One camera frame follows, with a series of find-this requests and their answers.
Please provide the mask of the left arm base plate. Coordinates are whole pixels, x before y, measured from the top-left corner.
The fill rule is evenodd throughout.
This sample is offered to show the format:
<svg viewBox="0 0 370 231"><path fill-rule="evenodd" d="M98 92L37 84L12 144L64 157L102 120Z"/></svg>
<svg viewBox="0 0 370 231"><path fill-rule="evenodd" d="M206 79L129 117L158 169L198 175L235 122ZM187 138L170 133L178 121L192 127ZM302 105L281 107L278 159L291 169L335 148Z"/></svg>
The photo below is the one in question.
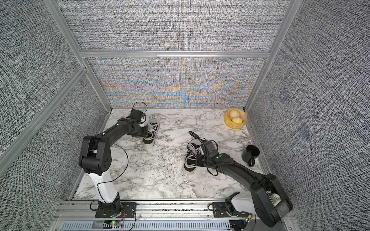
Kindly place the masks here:
<svg viewBox="0 0 370 231"><path fill-rule="evenodd" d="M106 204L98 202L95 218L134 218L137 203Z"/></svg>

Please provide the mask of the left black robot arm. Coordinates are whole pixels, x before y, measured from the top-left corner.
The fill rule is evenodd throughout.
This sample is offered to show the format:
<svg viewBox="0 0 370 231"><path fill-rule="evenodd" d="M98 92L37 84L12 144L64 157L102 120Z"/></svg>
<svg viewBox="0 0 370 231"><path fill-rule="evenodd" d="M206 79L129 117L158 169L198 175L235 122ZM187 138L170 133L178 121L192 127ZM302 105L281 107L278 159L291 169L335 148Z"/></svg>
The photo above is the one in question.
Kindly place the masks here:
<svg viewBox="0 0 370 231"><path fill-rule="evenodd" d="M133 118L121 118L104 132L85 136L79 157L79 166L89 175L98 192L98 208L114 214L121 212L121 204L110 175L111 146L125 135L143 138L148 135L148 126L141 126Z"/></svg>

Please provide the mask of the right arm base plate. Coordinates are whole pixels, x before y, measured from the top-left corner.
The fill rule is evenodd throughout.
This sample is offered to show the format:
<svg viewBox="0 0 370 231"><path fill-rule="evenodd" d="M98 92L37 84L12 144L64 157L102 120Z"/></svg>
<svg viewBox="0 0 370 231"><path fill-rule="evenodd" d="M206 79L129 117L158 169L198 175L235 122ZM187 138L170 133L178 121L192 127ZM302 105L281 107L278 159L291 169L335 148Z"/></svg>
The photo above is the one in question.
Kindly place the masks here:
<svg viewBox="0 0 370 231"><path fill-rule="evenodd" d="M248 212L238 212L228 202L213 202L211 211L215 218L247 218L251 215Z"/></svg>

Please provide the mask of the black canvas sneaker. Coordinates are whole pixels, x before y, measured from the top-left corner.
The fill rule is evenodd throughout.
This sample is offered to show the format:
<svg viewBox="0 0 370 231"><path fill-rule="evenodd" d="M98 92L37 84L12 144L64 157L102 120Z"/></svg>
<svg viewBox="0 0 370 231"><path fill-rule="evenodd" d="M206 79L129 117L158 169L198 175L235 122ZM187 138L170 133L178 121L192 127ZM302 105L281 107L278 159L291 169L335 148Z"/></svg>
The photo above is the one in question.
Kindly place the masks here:
<svg viewBox="0 0 370 231"><path fill-rule="evenodd" d="M183 164L183 171L186 174L193 174L197 167L205 167L204 153L201 142L198 139L192 139L187 144L187 155Z"/></svg>
<svg viewBox="0 0 370 231"><path fill-rule="evenodd" d="M160 121L158 119L149 121L147 128L148 134L143 138L143 143L148 146L154 146L160 128Z"/></svg>

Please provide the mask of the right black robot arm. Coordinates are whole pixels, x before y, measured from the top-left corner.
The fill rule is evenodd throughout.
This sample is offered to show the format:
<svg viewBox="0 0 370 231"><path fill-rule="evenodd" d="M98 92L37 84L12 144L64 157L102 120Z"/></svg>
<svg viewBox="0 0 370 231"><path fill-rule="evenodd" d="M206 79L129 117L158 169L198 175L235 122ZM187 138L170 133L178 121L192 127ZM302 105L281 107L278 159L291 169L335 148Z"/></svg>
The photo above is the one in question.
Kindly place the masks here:
<svg viewBox="0 0 370 231"><path fill-rule="evenodd" d="M293 210L293 204L277 177L254 172L236 162L229 155L220 154L212 141L200 139L201 153L196 154L196 166L214 169L217 173L231 177L250 193L253 211L260 220L272 228Z"/></svg>

